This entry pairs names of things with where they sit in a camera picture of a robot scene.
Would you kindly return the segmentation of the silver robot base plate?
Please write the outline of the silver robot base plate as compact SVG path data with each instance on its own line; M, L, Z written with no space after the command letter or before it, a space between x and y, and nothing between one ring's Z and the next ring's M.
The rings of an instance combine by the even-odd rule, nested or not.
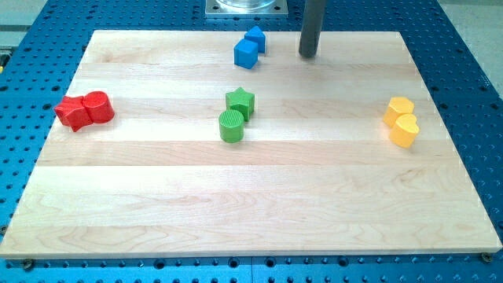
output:
M206 0L205 16L254 17L254 16L287 16L286 0Z

